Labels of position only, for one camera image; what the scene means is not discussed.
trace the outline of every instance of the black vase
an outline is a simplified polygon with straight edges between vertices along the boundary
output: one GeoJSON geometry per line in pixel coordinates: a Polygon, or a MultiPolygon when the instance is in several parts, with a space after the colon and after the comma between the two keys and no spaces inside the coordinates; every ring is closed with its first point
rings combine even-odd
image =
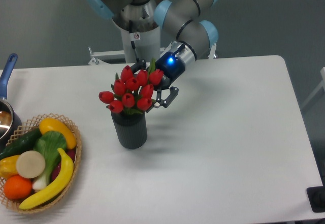
{"type": "Polygon", "coordinates": [[[118,140],[127,149],[137,149],[147,140],[145,112],[142,114],[124,115],[111,113],[118,140]]]}

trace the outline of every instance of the wicker basket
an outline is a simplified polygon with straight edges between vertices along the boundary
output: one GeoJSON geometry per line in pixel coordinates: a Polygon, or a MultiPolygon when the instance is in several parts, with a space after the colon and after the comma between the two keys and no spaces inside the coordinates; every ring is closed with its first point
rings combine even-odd
{"type": "Polygon", "coordinates": [[[12,143],[15,139],[19,138],[21,135],[27,133],[28,131],[31,131],[32,129],[36,128],[39,126],[40,122],[47,117],[51,117],[51,118],[55,118],[60,120],[61,122],[63,122],[75,135],[76,140],[77,140],[77,150],[76,150],[76,159],[74,162],[74,170],[73,170],[73,174],[71,177],[70,182],[68,183],[68,185],[65,187],[65,189],[60,193],[60,195],[53,200],[51,203],[48,204],[44,204],[44,205],[40,205],[38,207],[35,207],[31,210],[21,210],[19,209],[19,205],[22,202],[22,200],[9,200],[6,198],[5,194],[4,194],[4,185],[6,180],[4,178],[0,178],[0,202],[6,206],[7,209],[13,210],[15,212],[21,213],[21,214],[33,214],[33,213],[38,213],[44,210],[47,210],[49,208],[51,208],[52,206],[54,206],[57,202],[59,202],[64,196],[65,194],[68,192],[68,190],[70,189],[76,174],[78,172],[79,169],[79,165],[80,165],[80,160],[81,160],[81,151],[82,151],[82,145],[81,145],[81,136],[80,136],[80,132],[78,130],[78,127],[67,117],[63,116],[63,115],[58,115],[58,114],[44,114],[44,115],[39,115],[36,117],[33,117],[30,120],[27,120],[27,122],[24,122],[22,124],[22,126],[19,126],[18,129],[14,132],[14,135],[12,135],[10,137],[10,140],[8,141],[7,144],[12,143]]]}

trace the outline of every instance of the blue pot handle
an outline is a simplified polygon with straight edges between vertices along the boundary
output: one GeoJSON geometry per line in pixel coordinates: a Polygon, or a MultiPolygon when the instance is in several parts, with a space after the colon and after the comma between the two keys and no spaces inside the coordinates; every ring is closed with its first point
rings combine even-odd
{"type": "Polygon", "coordinates": [[[16,64],[18,59],[18,55],[13,53],[9,56],[5,68],[0,77],[0,98],[6,99],[7,98],[7,85],[11,75],[12,70],[16,64]]]}

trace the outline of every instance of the blue light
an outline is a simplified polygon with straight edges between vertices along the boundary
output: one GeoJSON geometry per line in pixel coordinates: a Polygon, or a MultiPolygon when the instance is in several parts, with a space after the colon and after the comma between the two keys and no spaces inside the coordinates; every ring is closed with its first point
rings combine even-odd
{"type": "Polygon", "coordinates": [[[170,58],[168,59],[168,64],[171,65],[171,64],[173,64],[173,63],[174,63],[174,59],[173,59],[172,57],[170,57],[170,58]]]}

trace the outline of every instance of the cucumber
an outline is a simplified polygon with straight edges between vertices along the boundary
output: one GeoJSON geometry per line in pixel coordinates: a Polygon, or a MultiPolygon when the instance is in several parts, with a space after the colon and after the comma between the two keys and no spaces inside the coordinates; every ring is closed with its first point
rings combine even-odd
{"type": "Polygon", "coordinates": [[[41,136],[42,134],[38,127],[25,133],[20,138],[16,139],[14,142],[4,148],[4,150],[0,153],[0,161],[4,158],[32,150],[36,143],[36,140],[41,136]]]}

